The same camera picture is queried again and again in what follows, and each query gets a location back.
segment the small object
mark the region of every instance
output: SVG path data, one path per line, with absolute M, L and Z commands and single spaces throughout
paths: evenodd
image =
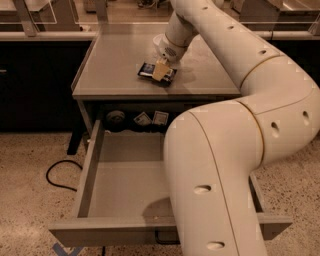
M 156 62 L 156 66 L 153 70 L 152 78 L 161 81 L 162 78 L 169 72 L 170 67 L 169 67 L 169 62 L 167 59 L 160 58 Z
M 135 117 L 133 120 L 135 121 L 136 124 L 138 124 L 140 126 L 147 126 L 147 125 L 152 124 L 152 120 L 145 112 L 142 112 L 140 115 Z
M 168 122 L 168 117 L 169 113 L 155 111 L 152 123 L 156 125 L 166 125 Z
M 142 67 L 140 68 L 138 75 L 139 76 L 143 76 L 143 77 L 147 77 L 152 79 L 153 81 L 157 81 L 155 79 L 152 78 L 153 76 L 153 72 L 156 68 L 156 65 L 154 64 L 149 64 L 149 63 L 143 63 Z M 169 70 L 167 71 L 167 73 L 164 75 L 164 77 L 160 80 L 157 81 L 160 85 L 165 85 L 168 86 L 171 84 L 171 82 L 174 79 L 175 74 L 177 73 L 176 69 L 172 69 L 169 68 Z
M 152 8 L 156 4 L 156 0 L 140 0 L 138 2 L 138 7 L 141 9 Z
M 104 120 L 103 125 L 106 130 L 111 132 L 120 132 L 125 129 L 126 127 L 126 115 L 124 112 L 119 110 L 114 110 L 109 112 Z
M 106 121 L 112 125 L 118 125 L 124 121 L 126 115 L 119 110 L 111 111 L 106 116 Z

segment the drawer handle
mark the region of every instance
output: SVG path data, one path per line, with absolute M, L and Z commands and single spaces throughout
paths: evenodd
M 161 239 L 159 238 L 159 233 L 160 233 L 159 230 L 155 230 L 155 231 L 154 231 L 155 239 L 156 239 L 156 242 L 157 242 L 158 244 L 161 244 L 161 245 L 180 244 L 180 241 L 179 241 L 179 240 L 172 240 L 172 241 L 170 241 L 170 240 L 166 240 L 166 241 L 161 240 Z

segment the black cable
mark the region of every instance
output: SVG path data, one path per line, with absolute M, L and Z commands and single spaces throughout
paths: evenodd
M 73 160 L 61 160 L 61 161 L 58 161 L 58 162 L 54 163 L 53 165 L 51 165 L 51 166 L 49 167 L 49 169 L 47 170 L 47 173 L 46 173 L 46 179 L 47 179 L 47 181 L 48 181 L 52 186 L 59 187 L 59 188 L 65 188 L 65 189 L 69 189 L 69 190 L 72 190 L 72 191 L 77 192 L 77 190 L 76 190 L 75 188 L 68 187 L 68 186 L 61 185 L 61 184 L 56 184 L 56 183 L 52 182 L 52 181 L 49 179 L 49 173 L 50 173 L 50 171 L 51 171 L 55 166 L 57 166 L 58 164 L 61 164 L 61 163 L 72 163 L 72 164 L 75 164 L 76 166 L 78 166 L 78 167 L 82 170 L 82 166 L 81 166 L 80 164 L 78 164 L 77 162 L 73 161 Z

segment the floor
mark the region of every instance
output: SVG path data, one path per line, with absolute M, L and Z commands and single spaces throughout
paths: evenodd
M 78 4 L 78 12 L 83 6 Z M 139 10 L 135 0 L 109 1 L 114 22 L 167 21 L 171 7 Z M 94 20 L 94 14 L 82 19 Z M 55 162 L 70 159 L 81 165 L 83 144 L 76 155 L 66 154 L 71 133 L 0 133 L 0 255 L 102 255 L 101 247 L 64 248 L 48 231 L 49 223 L 67 219 L 75 192 L 53 187 L 46 171 Z M 255 171 L 267 208 L 292 216 L 293 224 L 272 241 L 269 256 L 318 256 L 320 251 L 320 137 L 300 152 Z M 50 178 L 76 188 L 81 171 L 63 163 Z M 179 256 L 180 246 L 110 246 L 108 256 Z

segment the cabinet top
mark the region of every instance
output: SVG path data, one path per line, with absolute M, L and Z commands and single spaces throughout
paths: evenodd
M 153 38 L 166 24 L 107 24 L 99 33 L 73 91 L 78 100 L 176 100 L 239 95 L 239 90 L 200 36 L 179 63 L 168 87 L 138 76 L 158 58 Z

